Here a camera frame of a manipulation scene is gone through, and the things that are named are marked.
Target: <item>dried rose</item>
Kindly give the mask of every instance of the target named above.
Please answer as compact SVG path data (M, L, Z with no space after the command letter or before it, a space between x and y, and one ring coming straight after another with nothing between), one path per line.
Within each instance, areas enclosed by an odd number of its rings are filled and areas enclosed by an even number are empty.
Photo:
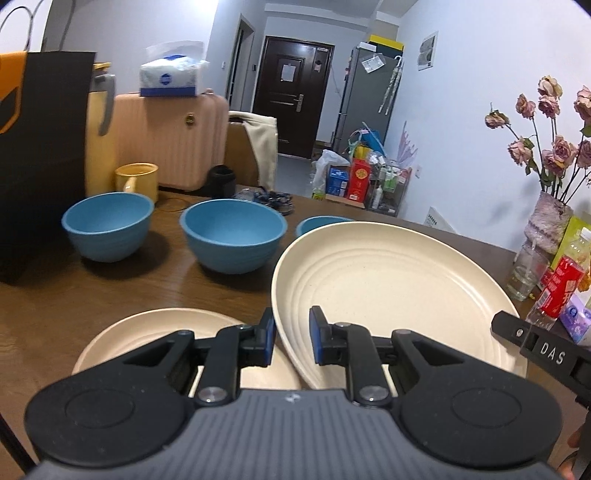
M538 108L548 118L555 119L556 115L560 114L560 105L558 104L558 100L556 97L549 95L542 95L540 97Z
M554 143L552 144L552 153L554 158L561 161L565 168L570 167L573 164L575 156L579 151L572 143L567 142L562 135L556 135Z
M574 109L581 116L585 125L591 124L591 90L585 85L582 90L577 92Z
M540 95L548 95L549 97L562 97L562 87L558 84L555 78L546 75L540 79L538 83L538 92Z
M525 139L520 137L518 140L515 140L513 143L509 144L509 155L511 158L517 163L519 166L523 164L528 164L530 160L534 158L534 153L531 151L530 148L525 146Z
M502 128L505 125L511 125L509 118L498 110L494 110L484 117L484 123L488 128Z
M556 160L552 150L542 150L542 165L557 177L562 177L564 175L564 163L560 160Z
M579 147L579 157L577 158L577 166L580 168L591 167L591 142L589 140L583 141Z
M535 114L535 102L532 102L531 100L528 101L528 99L522 93L517 99L515 110L517 110L517 113L519 113L523 118L533 118Z

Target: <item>yellow mug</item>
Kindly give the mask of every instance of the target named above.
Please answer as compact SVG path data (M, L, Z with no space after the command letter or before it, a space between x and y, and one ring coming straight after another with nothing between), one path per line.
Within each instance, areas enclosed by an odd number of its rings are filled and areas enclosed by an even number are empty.
M115 170L118 192L141 193L158 201L158 166L153 163L130 163Z

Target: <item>black shopping bag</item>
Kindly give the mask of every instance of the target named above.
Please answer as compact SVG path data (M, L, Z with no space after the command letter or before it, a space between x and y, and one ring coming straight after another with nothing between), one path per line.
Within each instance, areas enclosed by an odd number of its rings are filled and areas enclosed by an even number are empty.
M60 230L85 196L94 53L0 54L0 280Z

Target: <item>doorway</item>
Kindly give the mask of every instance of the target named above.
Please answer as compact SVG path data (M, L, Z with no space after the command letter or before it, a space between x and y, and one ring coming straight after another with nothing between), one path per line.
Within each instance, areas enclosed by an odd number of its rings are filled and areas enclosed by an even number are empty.
M279 153L311 158L333 45L266 37L254 113L277 118Z
M254 37L254 30L241 19L238 25L238 32L236 32L230 74L228 75L228 84L226 85L226 99L230 105L230 110L243 110L244 90L246 77L249 72L248 67L251 61Z

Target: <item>beige plate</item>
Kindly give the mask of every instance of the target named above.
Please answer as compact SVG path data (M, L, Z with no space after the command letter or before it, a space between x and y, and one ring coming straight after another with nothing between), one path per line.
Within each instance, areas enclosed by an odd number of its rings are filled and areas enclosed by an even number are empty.
M242 322L207 310L175 308L138 313L98 334L80 355L72 374L106 362L176 330L192 330L196 338L209 338L214 337L218 330L232 325L242 325ZM301 388L296 371L278 348L273 351L269 367L249 367L242 370L241 386L280 390Z
M329 323L366 326L390 337L411 329L504 370L525 376L517 347L491 335L495 313L517 315L497 283L451 247L402 227L346 222L313 230L281 256L271 286L277 329L312 388L345 386L341 367L314 363L309 308Z

